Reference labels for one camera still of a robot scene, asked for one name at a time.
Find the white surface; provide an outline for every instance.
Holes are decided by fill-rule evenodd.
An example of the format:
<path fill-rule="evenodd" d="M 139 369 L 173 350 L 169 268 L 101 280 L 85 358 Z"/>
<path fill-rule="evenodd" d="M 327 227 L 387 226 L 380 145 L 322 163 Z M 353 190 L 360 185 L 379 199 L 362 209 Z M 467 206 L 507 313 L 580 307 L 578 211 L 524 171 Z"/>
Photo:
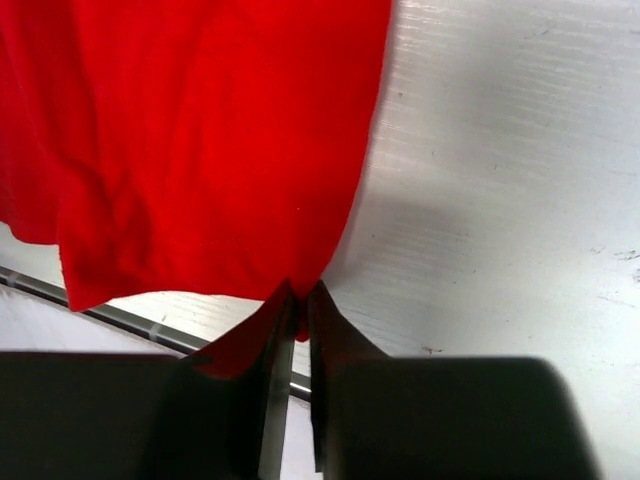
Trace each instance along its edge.
<path fill-rule="evenodd" d="M 390 353 L 548 359 L 607 476 L 640 478 L 640 2 L 405 0 L 390 47 L 339 306 Z M 205 338 L 255 307 L 115 304 Z"/>
<path fill-rule="evenodd" d="M 179 355 L 123 330 L 1 285 L 0 351 Z"/>

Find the metal rod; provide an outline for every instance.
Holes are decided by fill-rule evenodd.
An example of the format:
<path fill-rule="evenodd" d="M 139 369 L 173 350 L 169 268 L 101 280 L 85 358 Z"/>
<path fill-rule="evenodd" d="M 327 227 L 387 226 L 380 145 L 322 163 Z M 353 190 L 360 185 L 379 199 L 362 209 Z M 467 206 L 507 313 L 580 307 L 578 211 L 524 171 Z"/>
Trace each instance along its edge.
<path fill-rule="evenodd" d="M 0 267 L 0 284 L 18 291 L 34 295 L 56 305 L 69 307 L 67 294 L 63 288 L 23 275 L 8 268 Z M 111 305 L 100 305 L 82 312 L 100 322 L 125 330 L 133 335 L 171 348 L 185 355 L 200 350 L 209 341 L 189 335 L 175 328 L 154 322 L 147 318 L 126 312 Z M 289 393 L 301 400 L 310 401 L 311 381 L 309 377 L 293 372 Z"/>

